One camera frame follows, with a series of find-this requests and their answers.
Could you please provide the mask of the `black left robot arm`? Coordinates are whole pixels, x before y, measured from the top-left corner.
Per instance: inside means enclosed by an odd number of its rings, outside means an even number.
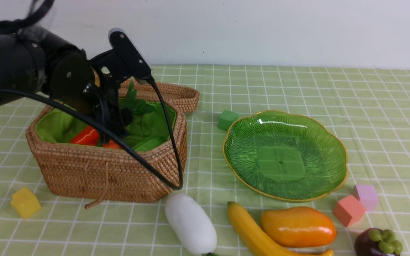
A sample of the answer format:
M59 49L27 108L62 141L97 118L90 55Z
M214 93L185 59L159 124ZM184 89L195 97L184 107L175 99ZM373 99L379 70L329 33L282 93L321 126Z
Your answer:
M40 26L0 33L0 106L45 94L120 138L128 135L131 110L118 100L121 83L135 76L138 52L123 31L109 31L111 49L86 52Z

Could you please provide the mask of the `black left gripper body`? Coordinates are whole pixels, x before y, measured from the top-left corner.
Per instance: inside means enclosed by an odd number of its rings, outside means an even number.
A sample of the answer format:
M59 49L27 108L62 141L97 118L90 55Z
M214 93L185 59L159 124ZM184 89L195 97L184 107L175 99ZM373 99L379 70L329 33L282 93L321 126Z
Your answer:
M108 50L87 59L86 52L81 50L86 60L85 76L88 81L81 88L81 113L94 118L93 107L98 104L98 97L107 100L111 117L111 102L118 103L118 91L121 83L131 78L113 50Z

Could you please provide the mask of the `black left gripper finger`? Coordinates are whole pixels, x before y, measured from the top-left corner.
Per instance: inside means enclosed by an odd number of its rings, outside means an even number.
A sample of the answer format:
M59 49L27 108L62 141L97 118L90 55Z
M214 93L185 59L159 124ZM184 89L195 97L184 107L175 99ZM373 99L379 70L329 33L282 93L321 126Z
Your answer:
M132 110L120 106L117 102L111 102L111 131L119 138L129 136L127 126L133 122Z
M98 97L98 104L93 107L93 115L98 123L108 129L110 124L110 112L107 100L104 96Z

